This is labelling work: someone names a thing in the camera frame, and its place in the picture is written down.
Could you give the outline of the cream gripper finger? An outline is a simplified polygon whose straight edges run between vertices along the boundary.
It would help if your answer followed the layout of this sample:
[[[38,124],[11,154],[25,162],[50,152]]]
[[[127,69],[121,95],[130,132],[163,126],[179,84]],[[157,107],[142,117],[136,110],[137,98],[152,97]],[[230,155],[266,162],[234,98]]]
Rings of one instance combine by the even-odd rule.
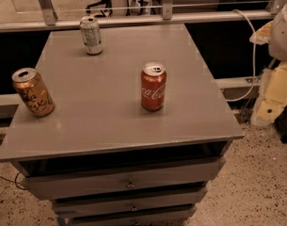
[[[265,127],[275,121],[287,106],[287,62],[274,70],[264,69],[259,96],[253,107],[251,124]]]
[[[249,41],[257,45],[263,45],[268,43],[270,39],[270,30],[272,27],[272,23],[273,22],[268,22],[261,28],[259,28],[257,31],[253,32],[251,37],[249,38]]]

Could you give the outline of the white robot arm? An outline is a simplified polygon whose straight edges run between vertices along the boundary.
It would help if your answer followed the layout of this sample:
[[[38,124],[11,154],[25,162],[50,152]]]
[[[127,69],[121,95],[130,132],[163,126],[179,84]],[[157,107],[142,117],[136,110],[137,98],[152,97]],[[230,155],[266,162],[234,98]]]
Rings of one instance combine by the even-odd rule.
[[[275,69],[263,70],[250,119],[255,126],[267,126],[287,106],[287,3],[274,20],[254,32],[249,41],[259,45],[267,43],[269,55],[279,61]]]

